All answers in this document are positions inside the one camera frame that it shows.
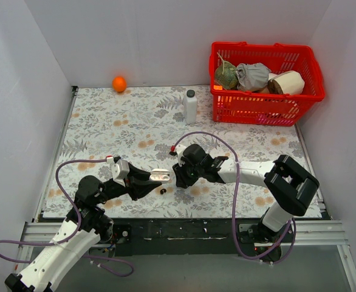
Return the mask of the white earbud charging case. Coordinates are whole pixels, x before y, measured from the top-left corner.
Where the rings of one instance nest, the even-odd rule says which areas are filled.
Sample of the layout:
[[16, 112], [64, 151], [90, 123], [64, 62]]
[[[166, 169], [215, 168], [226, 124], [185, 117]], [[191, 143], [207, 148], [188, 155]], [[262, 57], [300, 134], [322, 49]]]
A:
[[153, 169], [150, 172], [151, 181], [167, 183], [170, 180], [170, 171], [168, 169]]

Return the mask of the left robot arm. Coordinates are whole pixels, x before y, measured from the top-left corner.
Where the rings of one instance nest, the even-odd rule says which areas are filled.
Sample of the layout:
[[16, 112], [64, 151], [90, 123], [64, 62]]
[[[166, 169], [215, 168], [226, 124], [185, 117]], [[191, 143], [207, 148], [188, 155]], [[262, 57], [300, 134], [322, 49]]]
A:
[[93, 245], [115, 243], [114, 221], [105, 215], [100, 205], [122, 195], [136, 201], [170, 180], [167, 169], [146, 172], [112, 156], [104, 162], [109, 165], [112, 178], [106, 182], [93, 175], [81, 178], [75, 197], [70, 201], [73, 208], [54, 237], [48, 243], [36, 243], [43, 247], [38, 256], [18, 274], [6, 278], [9, 291], [55, 291]]

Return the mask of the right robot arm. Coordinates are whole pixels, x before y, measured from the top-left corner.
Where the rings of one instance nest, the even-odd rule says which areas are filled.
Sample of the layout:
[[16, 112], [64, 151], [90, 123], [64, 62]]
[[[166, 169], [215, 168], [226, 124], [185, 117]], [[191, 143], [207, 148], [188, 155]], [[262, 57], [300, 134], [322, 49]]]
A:
[[173, 146], [170, 155], [177, 157], [173, 170], [178, 188], [187, 189], [201, 178], [210, 183], [267, 188], [275, 202], [258, 224], [259, 236], [266, 242], [279, 237], [292, 217], [305, 215], [320, 186], [316, 177], [287, 155], [274, 161], [236, 162], [226, 156], [213, 158], [197, 144]]

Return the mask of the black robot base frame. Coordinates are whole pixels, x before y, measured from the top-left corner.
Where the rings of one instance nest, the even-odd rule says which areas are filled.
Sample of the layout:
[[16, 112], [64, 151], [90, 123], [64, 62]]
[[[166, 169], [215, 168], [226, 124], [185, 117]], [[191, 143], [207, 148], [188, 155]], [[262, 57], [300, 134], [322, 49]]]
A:
[[282, 245], [295, 240], [295, 225], [275, 234], [260, 230], [258, 220], [130, 219], [119, 220], [113, 238], [98, 245], [104, 256], [234, 254], [276, 262]]

